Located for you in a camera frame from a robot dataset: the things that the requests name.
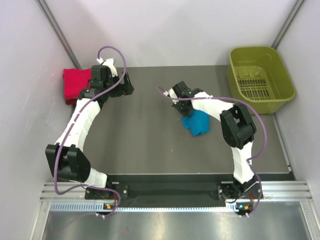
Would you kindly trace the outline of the turquoise t-shirt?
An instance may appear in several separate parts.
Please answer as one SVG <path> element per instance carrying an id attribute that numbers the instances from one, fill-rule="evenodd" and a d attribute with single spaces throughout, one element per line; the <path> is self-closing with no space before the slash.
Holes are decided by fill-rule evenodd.
<path id="1" fill-rule="evenodd" d="M 210 116 L 200 110 L 194 110 L 189 116 L 182 117 L 181 122 L 194 137 L 210 131 Z"/>

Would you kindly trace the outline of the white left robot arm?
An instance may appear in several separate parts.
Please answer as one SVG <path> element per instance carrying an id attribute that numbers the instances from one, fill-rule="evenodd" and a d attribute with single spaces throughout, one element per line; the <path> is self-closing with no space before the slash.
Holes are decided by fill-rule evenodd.
<path id="1" fill-rule="evenodd" d="M 134 87 L 128 74 L 118 74 L 114 60 L 109 58 L 90 69 L 91 78 L 76 101 L 75 110 L 64 132 L 45 149 L 46 159 L 54 181 L 80 183 L 96 187 L 102 198 L 109 198 L 114 191 L 106 173 L 94 169 L 83 149 L 94 119 L 109 98 L 131 95 Z"/>

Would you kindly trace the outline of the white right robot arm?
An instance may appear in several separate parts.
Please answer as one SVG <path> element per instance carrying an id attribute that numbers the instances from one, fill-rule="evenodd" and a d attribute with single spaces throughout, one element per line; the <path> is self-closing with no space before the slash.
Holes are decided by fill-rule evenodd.
<path id="1" fill-rule="evenodd" d="M 242 103 L 212 99 L 199 88 L 191 90 L 184 81 L 174 85 L 166 95 L 173 98 L 172 106 L 182 115 L 183 126 L 193 136 L 210 130 L 211 117 L 220 122 L 223 139 L 232 151 L 235 179 L 233 192 L 239 198 L 249 195 L 254 185 L 254 172 L 248 159 L 252 157 L 257 129 L 248 108 Z"/>

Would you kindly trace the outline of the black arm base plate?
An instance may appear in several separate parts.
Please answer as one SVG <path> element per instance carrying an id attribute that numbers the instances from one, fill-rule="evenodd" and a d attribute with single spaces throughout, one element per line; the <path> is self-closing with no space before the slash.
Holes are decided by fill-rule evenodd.
<path id="1" fill-rule="evenodd" d="M 136 197 L 209 197 L 213 200 L 257 199 L 261 193 L 259 183 L 248 190 L 238 184 L 227 182 L 112 182 L 107 184 L 122 199 Z"/>

